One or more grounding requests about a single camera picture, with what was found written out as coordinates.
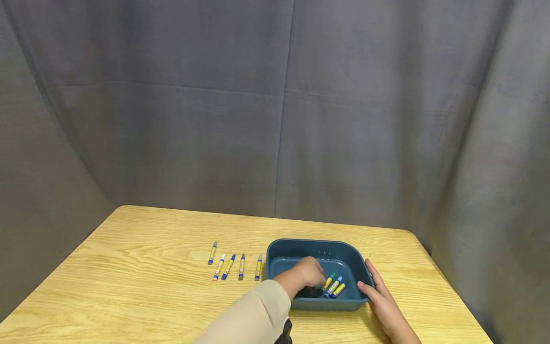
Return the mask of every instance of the right hand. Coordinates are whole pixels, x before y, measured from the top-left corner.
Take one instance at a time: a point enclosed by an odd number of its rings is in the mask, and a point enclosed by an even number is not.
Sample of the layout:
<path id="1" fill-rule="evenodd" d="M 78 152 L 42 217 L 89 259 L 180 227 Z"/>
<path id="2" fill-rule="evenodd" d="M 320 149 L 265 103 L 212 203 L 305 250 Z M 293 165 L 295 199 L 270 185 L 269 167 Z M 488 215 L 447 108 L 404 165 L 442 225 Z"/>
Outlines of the right hand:
<path id="1" fill-rule="evenodd" d="M 366 259 L 365 264 L 372 275 L 376 289 L 361 281 L 357 282 L 357 287 L 371 300 L 372 311 L 380 320 L 386 335 L 392 339 L 394 344 L 420 343 L 401 310 L 399 310 L 397 302 L 386 288 L 378 271 L 376 271 L 370 260 Z"/>
<path id="2" fill-rule="evenodd" d="M 316 287 L 318 285 L 325 284 L 325 277 L 323 276 L 323 268 L 317 259 L 313 257 L 302 258 L 293 269 L 300 272 L 304 278 L 305 287 Z"/>

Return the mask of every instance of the black object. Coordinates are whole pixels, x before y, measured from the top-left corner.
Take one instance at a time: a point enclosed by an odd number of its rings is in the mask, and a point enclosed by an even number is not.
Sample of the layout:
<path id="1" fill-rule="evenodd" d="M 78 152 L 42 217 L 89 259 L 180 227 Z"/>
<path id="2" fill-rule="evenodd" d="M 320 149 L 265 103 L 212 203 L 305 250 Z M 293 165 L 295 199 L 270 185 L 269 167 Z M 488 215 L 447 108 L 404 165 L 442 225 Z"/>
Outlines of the black object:
<path id="1" fill-rule="evenodd" d="M 275 341 L 275 344 L 292 344 L 292 338 L 290 338 L 290 330 L 292 329 L 292 322 L 290 319 L 284 323 L 283 333 Z"/>

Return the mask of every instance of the beige sleeve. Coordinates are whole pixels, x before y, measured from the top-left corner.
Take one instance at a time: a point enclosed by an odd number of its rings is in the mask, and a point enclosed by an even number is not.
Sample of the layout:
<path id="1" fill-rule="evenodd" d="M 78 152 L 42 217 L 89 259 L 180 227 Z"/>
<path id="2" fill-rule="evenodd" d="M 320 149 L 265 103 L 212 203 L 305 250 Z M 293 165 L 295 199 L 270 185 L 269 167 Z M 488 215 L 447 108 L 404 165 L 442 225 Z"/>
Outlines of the beige sleeve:
<path id="1" fill-rule="evenodd" d="M 290 300 L 283 287 L 266 280 L 237 299 L 193 343 L 275 343 L 283 333 L 289 310 Z"/>

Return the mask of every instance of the blue crayon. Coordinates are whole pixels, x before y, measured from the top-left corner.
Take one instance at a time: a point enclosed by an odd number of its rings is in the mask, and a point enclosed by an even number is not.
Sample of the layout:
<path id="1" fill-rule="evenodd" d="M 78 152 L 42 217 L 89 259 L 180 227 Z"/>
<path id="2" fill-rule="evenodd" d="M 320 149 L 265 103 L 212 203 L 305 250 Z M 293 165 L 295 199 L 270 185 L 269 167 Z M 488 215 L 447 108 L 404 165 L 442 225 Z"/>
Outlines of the blue crayon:
<path id="1" fill-rule="evenodd" d="M 338 295 L 340 295 L 340 293 L 342 293 L 342 291 L 344 290 L 344 288 L 348 285 L 348 282 L 347 281 L 344 281 L 342 283 L 340 283 L 340 285 L 338 286 L 338 288 L 336 288 L 336 290 L 331 294 L 331 299 L 335 299 L 338 297 Z"/>
<path id="2" fill-rule="evenodd" d="M 231 256 L 229 263 L 227 263 L 227 266 L 225 267 L 225 272 L 222 275 L 222 281 L 226 280 L 227 275 L 229 275 L 229 271 L 231 270 L 231 267 L 233 266 L 234 262 L 235 262 L 235 255 Z"/>
<path id="3" fill-rule="evenodd" d="M 332 293 L 336 290 L 336 288 L 338 287 L 338 285 L 340 284 L 340 282 L 342 282 L 342 276 L 338 277 L 334 283 L 332 283 L 331 287 L 329 289 L 327 289 L 327 291 L 325 291 L 323 293 L 323 296 L 327 299 L 331 298 L 331 295 Z"/>

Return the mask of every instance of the hand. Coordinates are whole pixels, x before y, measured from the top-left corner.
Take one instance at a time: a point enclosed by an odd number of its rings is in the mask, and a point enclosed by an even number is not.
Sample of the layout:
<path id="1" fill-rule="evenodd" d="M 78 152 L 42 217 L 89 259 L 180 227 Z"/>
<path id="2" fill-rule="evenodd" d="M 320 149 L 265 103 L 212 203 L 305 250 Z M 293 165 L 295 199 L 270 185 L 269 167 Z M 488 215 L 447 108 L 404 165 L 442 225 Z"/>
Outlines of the hand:
<path id="1" fill-rule="evenodd" d="M 304 287 L 315 287 L 325 283 L 323 268 L 313 257 L 301 259 L 292 269 L 275 276 L 273 280 L 283 287 L 291 300 Z"/>
<path id="2" fill-rule="evenodd" d="M 376 271 L 370 260 L 366 259 L 365 264 L 371 272 L 376 289 L 361 281 L 357 282 L 357 287 L 371 299 L 371 309 L 380 320 L 386 335 L 392 339 L 394 344 L 420 343 L 401 310 L 399 310 L 397 302 L 386 288 L 378 271 Z"/>
<path id="3" fill-rule="evenodd" d="M 302 258 L 293 269 L 301 272 L 304 277 L 304 287 L 316 287 L 326 282 L 321 264 L 313 257 Z"/>

